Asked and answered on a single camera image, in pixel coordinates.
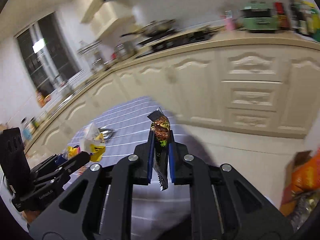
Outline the person's left hand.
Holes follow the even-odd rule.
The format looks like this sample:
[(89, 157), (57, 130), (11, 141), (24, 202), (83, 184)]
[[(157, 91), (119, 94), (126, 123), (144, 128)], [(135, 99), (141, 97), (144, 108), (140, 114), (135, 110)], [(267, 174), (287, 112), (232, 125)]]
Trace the person's left hand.
[(31, 224), (41, 214), (41, 211), (24, 210), (21, 214), (27, 223)]

